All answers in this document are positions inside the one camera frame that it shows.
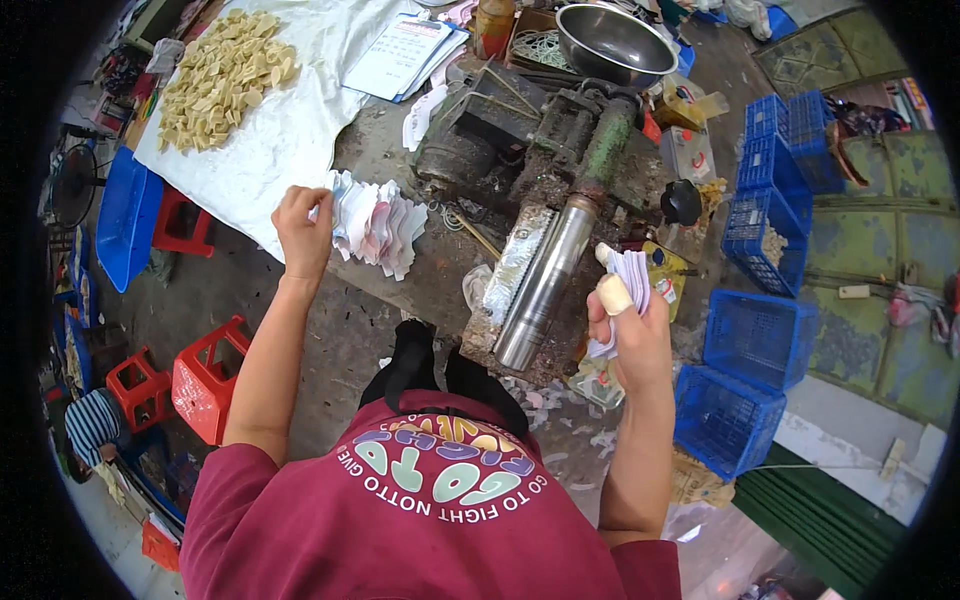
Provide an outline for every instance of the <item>steel cylinder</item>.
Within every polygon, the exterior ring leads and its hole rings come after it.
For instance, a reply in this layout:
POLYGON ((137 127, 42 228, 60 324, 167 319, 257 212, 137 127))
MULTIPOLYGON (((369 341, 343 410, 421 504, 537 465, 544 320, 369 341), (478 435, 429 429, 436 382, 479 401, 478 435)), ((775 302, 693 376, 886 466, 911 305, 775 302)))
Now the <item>steel cylinder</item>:
POLYGON ((586 196, 572 194, 554 219, 516 292, 493 353, 508 369, 526 371, 540 350, 560 296, 587 249, 597 207, 586 196))

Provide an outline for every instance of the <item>red plastic stool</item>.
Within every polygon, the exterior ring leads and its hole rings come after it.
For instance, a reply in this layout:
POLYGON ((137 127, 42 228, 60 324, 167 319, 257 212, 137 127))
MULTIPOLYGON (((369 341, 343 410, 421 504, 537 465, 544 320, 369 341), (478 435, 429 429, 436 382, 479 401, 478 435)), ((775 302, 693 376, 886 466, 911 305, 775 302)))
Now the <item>red plastic stool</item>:
POLYGON ((236 384, 236 375, 226 378, 223 361, 213 363, 217 343, 227 340, 246 356, 250 340, 237 328, 244 321, 240 315, 233 315, 229 323, 185 348, 174 360, 174 408, 197 435, 210 445, 220 445, 223 441, 233 386, 236 384), (202 361, 200 354, 204 351, 206 358, 202 361))
POLYGON ((181 194, 166 181, 163 183, 163 197, 160 199, 160 211, 156 216, 153 247, 160 250, 198 254, 209 258, 213 255, 213 247, 204 242, 206 230, 210 227, 210 213, 201 209, 197 225, 193 227, 193 234, 184 239, 168 232, 171 223, 177 219, 180 207, 183 204, 192 204, 190 199, 181 194))
POLYGON ((147 362, 147 347, 107 374, 107 389, 120 403, 131 433, 173 417, 170 406, 170 372, 154 371, 147 362))

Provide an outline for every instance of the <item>metal roller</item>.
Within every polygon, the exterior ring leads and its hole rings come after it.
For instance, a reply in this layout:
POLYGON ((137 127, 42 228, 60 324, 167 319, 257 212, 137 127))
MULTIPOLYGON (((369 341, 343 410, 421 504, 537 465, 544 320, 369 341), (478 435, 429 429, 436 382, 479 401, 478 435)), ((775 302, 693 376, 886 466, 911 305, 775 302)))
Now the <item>metal roller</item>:
POLYGON ((557 300, 587 249, 596 218, 596 205, 582 194, 573 194, 554 219, 493 347, 497 362, 504 367, 515 371, 530 367, 553 321, 557 300))
POLYGON ((558 300, 587 249, 593 224, 633 130, 636 94, 630 96, 615 89, 608 94, 614 97, 600 115, 584 154, 584 168, 571 188, 573 193, 530 263, 493 346, 496 361, 508 369, 526 371, 540 351, 558 300))

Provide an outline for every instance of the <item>stack of paper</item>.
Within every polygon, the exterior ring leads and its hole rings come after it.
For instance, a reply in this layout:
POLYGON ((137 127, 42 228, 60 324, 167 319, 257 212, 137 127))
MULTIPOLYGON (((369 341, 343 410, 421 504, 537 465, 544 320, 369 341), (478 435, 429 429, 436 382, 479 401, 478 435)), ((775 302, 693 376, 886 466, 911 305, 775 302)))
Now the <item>stack of paper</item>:
MULTIPOLYGON (((646 252, 611 252, 607 258, 607 273, 616 273, 623 279, 627 291, 630 292, 630 299, 636 306, 636 312, 640 315, 647 312, 647 305, 650 303, 650 278, 647 276, 646 252)), ((613 319, 610 319, 610 341, 601 344, 590 339, 587 342, 587 354, 591 358, 616 358, 616 326, 613 319)))
POLYGON ((461 48, 469 32, 428 14, 401 13, 350 69, 344 87, 400 102, 461 48))
POLYGON ((426 204, 401 197, 394 180, 370 185, 350 171, 330 171, 325 187, 333 192, 333 247, 344 260, 353 254, 402 281, 414 262, 413 242, 423 234, 426 204))

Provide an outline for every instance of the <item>person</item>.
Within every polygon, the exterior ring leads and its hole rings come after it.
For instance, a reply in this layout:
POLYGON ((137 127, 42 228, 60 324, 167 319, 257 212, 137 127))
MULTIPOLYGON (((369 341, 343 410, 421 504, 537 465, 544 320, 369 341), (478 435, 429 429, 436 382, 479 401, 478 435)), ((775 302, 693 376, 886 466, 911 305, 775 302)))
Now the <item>person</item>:
MULTIPOLYGON (((614 318, 627 400, 596 528, 543 467, 522 411, 485 369, 452 352, 451 392, 437 389, 430 332, 414 321, 396 328, 393 360, 333 449, 287 462, 332 203, 328 190, 295 186, 273 213, 286 271, 237 376, 223 447, 206 457, 190 505, 187 597, 680 598, 676 545, 660 540, 674 401, 659 295, 642 317, 614 318)), ((609 341, 595 293, 587 306, 589 334, 609 341)))
MULTIPOLYGON (((112 464, 117 457, 134 471, 139 471, 139 457, 151 450, 152 460, 161 469, 170 463, 170 445, 163 429, 154 423, 135 434, 131 432, 120 403, 107 388, 93 390, 68 404, 63 420, 67 473, 77 483, 88 481, 99 465, 112 464)), ((176 497, 177 483, 165 469, 159 483, 168 498, 176 497)))
POLYGON ((130 440, 130 428, 120 405, 107 388, 71 402, 64 421, 73 453, 88 468, 112 461, 117 456, 117 446, 130 440))

